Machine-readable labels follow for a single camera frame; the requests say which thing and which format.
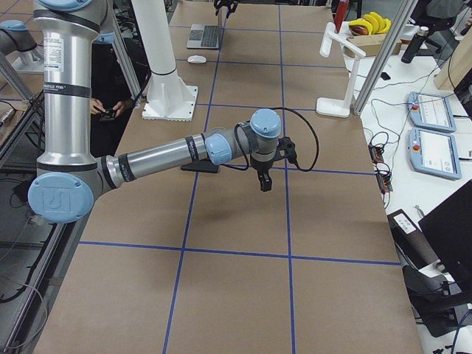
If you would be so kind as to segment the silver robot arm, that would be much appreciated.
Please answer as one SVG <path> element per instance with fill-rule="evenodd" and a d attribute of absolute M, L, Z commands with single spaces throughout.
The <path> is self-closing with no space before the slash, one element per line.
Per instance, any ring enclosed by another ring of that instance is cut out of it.
<path fill-rule="evenodd" d="M 31 65 L 42 60 L 48 82 L 89 86 L 92 44 L 110 44 L 126 77 L 135 73 L 125 56 L 112 1 L 35 1 L 33 15 L 44 33 L 44 53 L 21 21 L 1 23 L 1 53 L 30 53 Z"/>
<path fill-rule="evenodd" d="M 125 182 L 203 159 L 221 165 L 249 157 L 261 190 L 271 189 L 269 170 L 280 157 L 281 119 L 267 108 L 231 130 L 218 128 L 118 157 L 93 157 L 91 50 L 100 35 L 113 29 L 111 2 L 37 1 L 33 15 L 44 34 L 45 151 L 28 192 L 36 214 L 71 223 Z"/>

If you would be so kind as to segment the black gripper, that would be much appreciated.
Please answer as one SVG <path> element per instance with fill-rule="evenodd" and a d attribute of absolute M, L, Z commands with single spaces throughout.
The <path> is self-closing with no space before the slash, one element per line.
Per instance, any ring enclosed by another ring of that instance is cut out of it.
<path fill-rule="evenodd" d="M 273 166 L 272 160 L 259 161 L 251 159 L 251 166 L 257 171 L 257 177 L 260 182 L 260 190 L 262 192 L 268 192 L 272 189 L 272 179 L 269 175 L 269 171 Z"/>
<path fill-rule="evenodd" d="M 226 15 L 234 13 L 237 8 L 236 0 L 214 0 L 215 14 L 218 15 L 221 9 L 226 8 Z"/>

